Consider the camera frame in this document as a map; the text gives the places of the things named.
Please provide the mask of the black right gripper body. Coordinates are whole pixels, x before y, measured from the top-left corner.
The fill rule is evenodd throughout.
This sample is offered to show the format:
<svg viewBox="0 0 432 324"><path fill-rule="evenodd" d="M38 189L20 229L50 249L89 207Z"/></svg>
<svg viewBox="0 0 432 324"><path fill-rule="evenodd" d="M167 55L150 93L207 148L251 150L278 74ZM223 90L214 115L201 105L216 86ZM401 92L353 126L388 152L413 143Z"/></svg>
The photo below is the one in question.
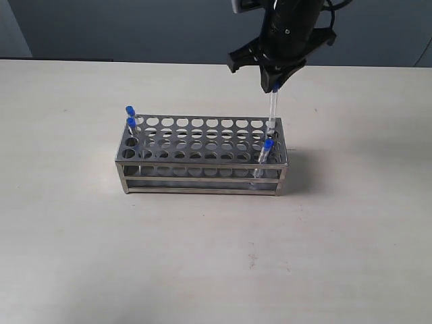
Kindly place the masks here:
<svg viewBox="0 0 432 324"><path fill-rule="evenodd" d="M336 34L331 1L261 1L265 17L256 56L262 65L289 65L308 57Z"/></svg>

